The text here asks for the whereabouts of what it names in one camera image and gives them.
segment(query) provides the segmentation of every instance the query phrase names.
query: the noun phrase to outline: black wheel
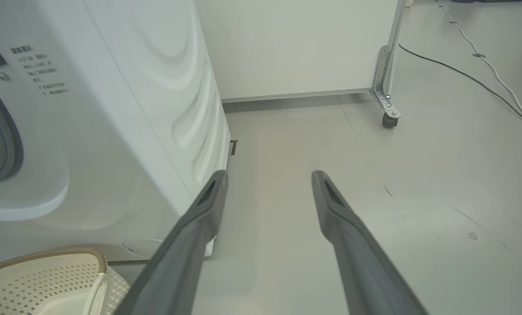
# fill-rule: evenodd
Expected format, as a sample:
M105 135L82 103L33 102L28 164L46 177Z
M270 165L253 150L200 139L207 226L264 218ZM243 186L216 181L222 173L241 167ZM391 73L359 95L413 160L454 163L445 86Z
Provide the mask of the black wheel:
M383 118L381 119L381 124L385 128L393 128L393 127L397 126L397 120L399 120L399 118L391 118L386 113L383 113Z

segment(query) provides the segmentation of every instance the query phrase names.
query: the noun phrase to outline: floor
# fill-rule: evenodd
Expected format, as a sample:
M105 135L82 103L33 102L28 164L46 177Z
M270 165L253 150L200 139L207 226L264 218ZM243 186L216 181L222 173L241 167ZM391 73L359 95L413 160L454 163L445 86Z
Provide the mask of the floor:
M442 3L522 102L522 3ZM508 100L435 2L399 43ZM229 190L194 315L347 314L310 174L329 174L430 314L522 314L522 121L478 84L399 50L381 126L369 95L226 107ZM115 265L130 282L142 265Z

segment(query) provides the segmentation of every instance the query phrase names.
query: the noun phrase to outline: white washing machine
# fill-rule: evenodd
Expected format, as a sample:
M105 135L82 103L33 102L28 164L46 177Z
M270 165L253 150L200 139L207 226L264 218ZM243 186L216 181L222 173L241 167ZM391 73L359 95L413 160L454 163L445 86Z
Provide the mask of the white washing machine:
M229 145L193 0L0 0L3 259L148 259Z

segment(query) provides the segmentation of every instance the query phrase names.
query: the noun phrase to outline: white plastic basket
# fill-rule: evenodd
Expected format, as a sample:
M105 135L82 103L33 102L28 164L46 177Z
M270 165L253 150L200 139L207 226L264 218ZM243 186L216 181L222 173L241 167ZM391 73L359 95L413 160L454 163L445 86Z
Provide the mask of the white plastic basket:
M111 315L129 284L91 248L0 263L0 315Z

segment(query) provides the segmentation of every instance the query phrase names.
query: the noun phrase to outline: screw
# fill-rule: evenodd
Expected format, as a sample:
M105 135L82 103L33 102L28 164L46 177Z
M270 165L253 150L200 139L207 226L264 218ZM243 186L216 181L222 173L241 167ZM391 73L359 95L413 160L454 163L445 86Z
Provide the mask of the screw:
M8 76L6 73L4 73L4 72L1 72L1 73L0 73L0 79L1 79L2 81L10 81L9 76Z

